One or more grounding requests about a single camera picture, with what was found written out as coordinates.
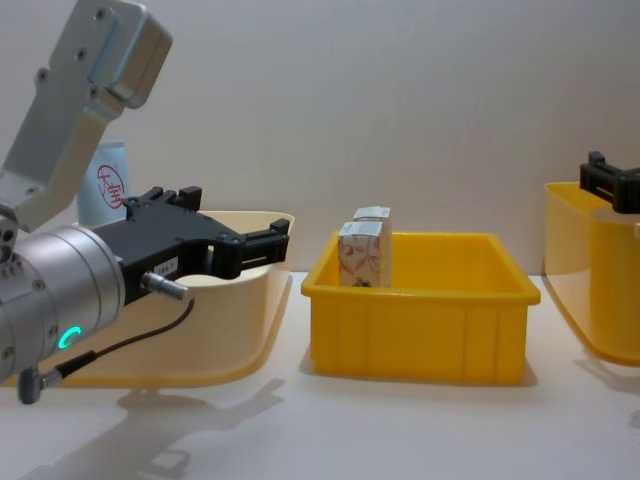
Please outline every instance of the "white wall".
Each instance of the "white wall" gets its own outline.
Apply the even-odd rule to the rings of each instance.
[[[0,6],[0,155],[72,4]],[[174,48],[108,132],[134,185],[294,213],[300,269],[356,207],[384,204],[398,229],[497,232],[536,272],[543,184],[577,178],[590,149],[640,159],[635,0],[147,4]]]

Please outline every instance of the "cream plastic bin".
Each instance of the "cream plastic bin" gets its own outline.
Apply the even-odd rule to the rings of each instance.
[[[276,212],[201,212],[239,233],[266,228]],[[181,278],[196,304],[175,330],[107,355],[65,380],[86,387],[196,387],[243,377],[267,359],[291,286],[289,262],[247,270],[235,280],[205,275]],[[173,321],[186,305],[151,294],[127,306],[93,337],[41,364],[46,371],[87,350],[99,350]]]

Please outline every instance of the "screw hole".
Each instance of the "screw hole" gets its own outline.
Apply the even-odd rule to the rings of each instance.
[[[80,48],[80,49],[78,49],[78,51],[76,52],[76,60],[77,60],[78,62],[81,62],[82,60],[84,60],[86,56],[87,56],[87,50],[86,50],[86,48]]]

